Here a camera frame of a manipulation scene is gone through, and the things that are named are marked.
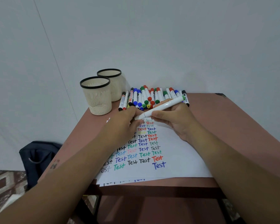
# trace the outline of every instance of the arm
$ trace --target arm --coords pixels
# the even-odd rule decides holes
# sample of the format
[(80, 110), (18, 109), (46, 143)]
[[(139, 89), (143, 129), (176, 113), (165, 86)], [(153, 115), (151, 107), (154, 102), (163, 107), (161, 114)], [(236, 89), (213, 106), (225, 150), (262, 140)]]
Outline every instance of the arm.
[(152, 118), (173, 127), (181, 139), (196, 149), (247, 223), (280, 223), (279, 177), (206, 130), (185, 104), (177, 104), (167, 111), (154, 111)]
[(143, 120), (130, 123), (141, 113), (135, 107), (117, 113), (93, 141), (4, 209), (0, 224), (66, 223), (110, 154), (128, 142), (143, 123)]

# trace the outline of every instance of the black rim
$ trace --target black rim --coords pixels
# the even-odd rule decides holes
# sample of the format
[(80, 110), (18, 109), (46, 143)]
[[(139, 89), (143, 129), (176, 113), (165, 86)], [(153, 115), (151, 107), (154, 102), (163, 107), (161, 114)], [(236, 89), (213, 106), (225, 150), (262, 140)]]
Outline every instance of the black rim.
[[(89, 79), (97, 79), (97, 78), (100, 78), (100, 79), (108, 79), (108, 82), (103, 84), (103, 85), (100, 85), (100, 86), (83, 86), (82, 83), (89, 80)], [(110, 79), (105, 77), (105, 76), (93, 76), (93, 77), (89, 77), (89, 78), (86, 78), (86, 79), (83, 79), (81, 82), (80, 82), (80, 86), (84, 89), (98, 89), (98, 88), (102, 88), (102, 87), (105, 87), (107, 85), (110, 84)]]
[(119, 69), (115, 69), (115, 68), (103, 69), (103, 70), (98, 71), (96, 74), (97, 74), (98, 76), (100, 76), (99, 73), (101, 73), (101, 72), (103, 72), (103, 71), (119, 71), (118, 74), (116, 74), (116, 75), (110, 75), (110, 76), (108, 76), (108, 78), (114, 78), (114, 77), (117, 77), (117, 76), (120, 76), (120, 75), (121, 75), (121, 71), (120, 71)]

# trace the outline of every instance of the forearm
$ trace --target forearm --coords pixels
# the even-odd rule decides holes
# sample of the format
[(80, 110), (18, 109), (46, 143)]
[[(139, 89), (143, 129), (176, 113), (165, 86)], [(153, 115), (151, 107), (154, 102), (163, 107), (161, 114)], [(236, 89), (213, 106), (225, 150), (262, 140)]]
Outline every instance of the forearm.
[(253, 163), (199, 123), (189, 143), (247, 223), (280, 223), (280, 178)]
[(66, 223), (111, 153), (93, 140), (0, 213), (0, 223)]

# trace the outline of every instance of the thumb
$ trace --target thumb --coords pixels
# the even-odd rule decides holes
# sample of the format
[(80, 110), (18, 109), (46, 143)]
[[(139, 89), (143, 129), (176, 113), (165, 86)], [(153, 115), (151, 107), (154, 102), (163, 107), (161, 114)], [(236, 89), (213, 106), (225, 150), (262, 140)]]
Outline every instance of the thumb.
[(174, 111), (153, 111), (151, 116), (167, 120), (169, 122), (174, 122)]
[(144, 123), (143, 119), (132, 121), (131, 124), (130, 124), (130, 130), (134, 133), (136, 131), (136, 128), (143, 123)]

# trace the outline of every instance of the right hand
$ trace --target right hand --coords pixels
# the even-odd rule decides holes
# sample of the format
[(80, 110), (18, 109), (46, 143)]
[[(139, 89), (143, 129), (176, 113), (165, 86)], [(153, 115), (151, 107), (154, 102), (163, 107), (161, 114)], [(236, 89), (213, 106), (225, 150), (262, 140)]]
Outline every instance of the right hand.
[[(170, 100), (172, 99), (162, 101), (157, 106)], [(169, 125), (182, 140), (190, 143), (190, 129), (193, 124), (197, 123), (197, 120), (185, 103), (178, 103), (164, 111), (153, 111), (151, 118), (157, 122)]]

